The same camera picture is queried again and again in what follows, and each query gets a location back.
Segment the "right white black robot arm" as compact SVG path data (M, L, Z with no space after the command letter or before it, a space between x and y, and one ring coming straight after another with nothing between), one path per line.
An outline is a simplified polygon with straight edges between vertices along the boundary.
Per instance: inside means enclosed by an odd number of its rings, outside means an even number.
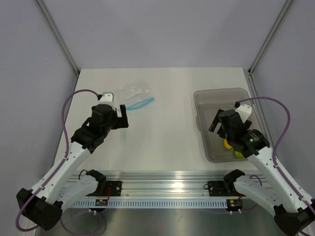
M250 129L249 105L235 110L219 109L209 131L226 140L265 177L272 190L253 182L238 169L223 178L224 191L249 197L268 211L280 230L287 236L302 232L315 220L315 200L288 173L274 154L274 149L257 129Z

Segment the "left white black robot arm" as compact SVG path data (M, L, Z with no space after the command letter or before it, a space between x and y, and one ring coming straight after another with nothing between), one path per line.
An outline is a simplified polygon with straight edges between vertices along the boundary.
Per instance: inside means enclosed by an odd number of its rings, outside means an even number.
M65 188L72 173L100 146L111 130L128 128L125 105L120 105L121 115L108 104L92 107L92 115L67 140L63 158L55 163L32 188L21 188L16 195L19 205L17 217L24 216L37 227L52 229L63 212L88 195L110 193L106 176L90 170L76 183Z

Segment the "yellow toy lemon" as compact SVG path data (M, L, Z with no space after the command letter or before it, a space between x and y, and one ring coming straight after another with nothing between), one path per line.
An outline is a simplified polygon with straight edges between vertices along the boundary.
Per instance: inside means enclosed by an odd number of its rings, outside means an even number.
M232 149L233 147L227 142L226 139L224 139L223 145L226 149Z

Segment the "clear zip top bag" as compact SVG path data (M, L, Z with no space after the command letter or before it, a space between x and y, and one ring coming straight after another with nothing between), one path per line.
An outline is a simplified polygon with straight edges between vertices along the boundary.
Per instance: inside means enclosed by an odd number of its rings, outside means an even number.
M114 96L120 105L126 106L127 111L141 109L155 100L149 83L143 80L118 86Z

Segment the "green toy pear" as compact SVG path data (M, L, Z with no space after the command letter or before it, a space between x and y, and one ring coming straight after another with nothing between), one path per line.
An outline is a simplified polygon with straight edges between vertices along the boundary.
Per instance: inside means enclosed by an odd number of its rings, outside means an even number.
M234 156L235 158L238 158L238 159L244 159L243 154L237 151L234 151Z

